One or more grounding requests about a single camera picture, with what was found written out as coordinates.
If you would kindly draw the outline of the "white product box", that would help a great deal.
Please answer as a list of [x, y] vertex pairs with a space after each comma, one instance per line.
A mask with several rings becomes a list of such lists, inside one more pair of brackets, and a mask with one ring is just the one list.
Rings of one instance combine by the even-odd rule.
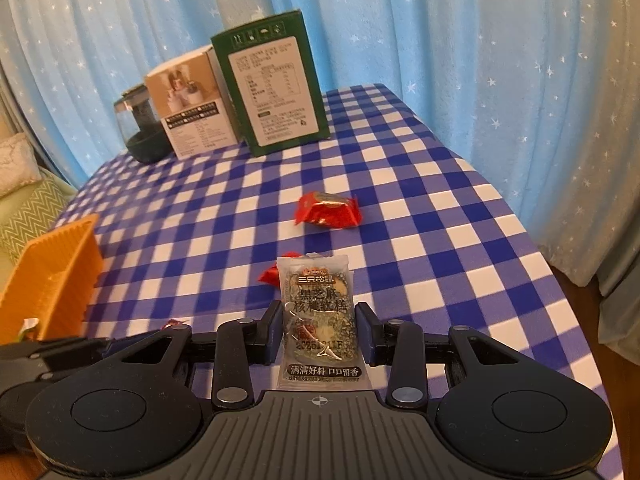
[[235, 112], [211, 46], [157, 65], [144, 83], [178, 158], [239, 143]]

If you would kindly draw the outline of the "green carton box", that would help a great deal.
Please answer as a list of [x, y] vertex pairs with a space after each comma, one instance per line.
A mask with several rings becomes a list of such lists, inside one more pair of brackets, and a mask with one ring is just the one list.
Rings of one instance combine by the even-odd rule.
[[255, 157], [330, 136], [303, 13], [292, 10], [212, 38], [236, 119]]

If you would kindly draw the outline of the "white embroidered pillow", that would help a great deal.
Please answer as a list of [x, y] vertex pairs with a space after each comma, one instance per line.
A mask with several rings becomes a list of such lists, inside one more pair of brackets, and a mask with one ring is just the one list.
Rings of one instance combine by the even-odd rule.
[[42, 180], [38, 162], [24, 132], [15, 133], [0, 145], [0, 196]]

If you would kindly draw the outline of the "small red white candy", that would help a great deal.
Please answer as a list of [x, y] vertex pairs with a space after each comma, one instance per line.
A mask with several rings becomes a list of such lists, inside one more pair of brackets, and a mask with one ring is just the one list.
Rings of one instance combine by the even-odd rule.
[[175, 318], [171, 318], [162, 326], [162, 329], [168, 330], [168, 328], [174, 327], [185, 328], [186, 326], [188, 326], [188, 323], [184, 322], [183, 320], [176, 320]]

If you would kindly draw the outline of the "white snack wrapper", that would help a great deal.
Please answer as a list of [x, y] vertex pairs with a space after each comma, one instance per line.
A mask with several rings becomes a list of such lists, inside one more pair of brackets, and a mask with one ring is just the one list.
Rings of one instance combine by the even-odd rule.
[[18, 331], [16, 341], [34, 341], [38, 338], [39, 318], [24, 318], [23, 324]]

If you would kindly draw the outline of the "grey sesame snack packet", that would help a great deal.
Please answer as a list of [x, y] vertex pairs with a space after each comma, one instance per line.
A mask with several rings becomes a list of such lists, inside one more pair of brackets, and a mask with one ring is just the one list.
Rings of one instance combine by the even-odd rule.
[[280, 257], [283, 356], [278, 387], [298, 391], [366, 390], [358, 346], [354, 274], [345, 255]]

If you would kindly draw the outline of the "dark glass humidifier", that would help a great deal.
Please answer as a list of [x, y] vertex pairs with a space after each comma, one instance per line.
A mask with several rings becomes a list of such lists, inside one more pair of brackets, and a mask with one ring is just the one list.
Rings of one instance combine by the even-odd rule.
[[126, 90], [114, 112], [126, 149], [137, 162], [154, 164], [174, 151], [145, 84]]

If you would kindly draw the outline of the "orange plastic tray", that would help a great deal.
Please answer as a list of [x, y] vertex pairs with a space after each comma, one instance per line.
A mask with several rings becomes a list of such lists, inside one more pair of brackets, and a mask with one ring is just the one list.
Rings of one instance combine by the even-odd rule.
[[103, 257], [94, 235], [97, 214], [60, 226], [29, 242], [1, 295], [1, 342], [17, 341], [35, 318], [35, 338], [78, 336]]

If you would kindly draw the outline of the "blue white checkered tablecloth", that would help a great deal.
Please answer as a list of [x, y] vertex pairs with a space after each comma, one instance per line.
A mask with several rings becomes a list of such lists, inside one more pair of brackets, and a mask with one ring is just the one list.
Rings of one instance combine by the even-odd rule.
[[330, 137], [103, 165], [60, 217], [122, 350], [30, 407], [51, 479], [603, 479], [608, 406], [496, 189], [380, 84]]

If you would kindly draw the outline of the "red foil snack packet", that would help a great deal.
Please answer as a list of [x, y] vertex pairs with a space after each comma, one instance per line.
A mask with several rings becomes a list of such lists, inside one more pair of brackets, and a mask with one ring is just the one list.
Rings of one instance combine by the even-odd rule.
[[362, 214], [356, 198], [310, 192], [299, 199], [294, 220], [296, 224], [310, 223], [330, 229], [349, 229], [360, 225]]

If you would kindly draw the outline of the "grey curtain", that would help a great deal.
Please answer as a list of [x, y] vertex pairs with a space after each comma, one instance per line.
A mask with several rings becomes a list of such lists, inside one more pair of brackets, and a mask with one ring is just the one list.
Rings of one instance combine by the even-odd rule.
[[594, 110], [568, 175], [551, 263], [576, 285], [596, 278], [597, 341], [639, 361], [639, 0], [614, 0]]

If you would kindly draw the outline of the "light blue star curtain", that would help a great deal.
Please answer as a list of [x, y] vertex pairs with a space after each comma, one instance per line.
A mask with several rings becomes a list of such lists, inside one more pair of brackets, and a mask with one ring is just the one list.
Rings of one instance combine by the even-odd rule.
[[304, 14], [320, 86], [380, 82], [484, 174], [540, 242], [639, 207], [639, 0], [1, 0], [1, 63], [54, 166], [124, 144], [113, 104], [227, 28]]

